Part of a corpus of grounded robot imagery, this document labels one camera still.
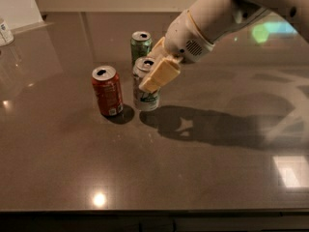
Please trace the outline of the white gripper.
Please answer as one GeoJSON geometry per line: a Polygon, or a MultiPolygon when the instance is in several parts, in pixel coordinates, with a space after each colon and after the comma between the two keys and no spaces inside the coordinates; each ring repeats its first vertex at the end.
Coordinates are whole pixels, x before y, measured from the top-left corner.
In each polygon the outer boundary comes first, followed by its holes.
{"type": "Polygon", "coordinates": [[[148,53],[148,57],[155,60],[150,72],[139,84],[139,89],[153,93],[181,73],[181,65],[175,59],[165,57],[166,51],[175,57],[182,57],[185,63],[195,63],[212,52],[213,48],[214,44],[206,40],[197,28],[190,11],[183,11],[170,24],[165,38],[162,37],[148,53]]]}

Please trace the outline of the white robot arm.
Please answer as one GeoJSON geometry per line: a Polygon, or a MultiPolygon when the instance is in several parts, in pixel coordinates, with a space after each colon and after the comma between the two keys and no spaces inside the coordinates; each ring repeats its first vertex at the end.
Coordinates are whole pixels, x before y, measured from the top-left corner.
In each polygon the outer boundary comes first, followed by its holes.
{"type": "Polygon", "coordinates": [[[270,13],[280,15],[309,40],[309,0],[197,0],[169,25],[149,53],[154,64],[139,89],[157,91],[180,74],[181,64],[199,61],[222,37],[270,13]]]}

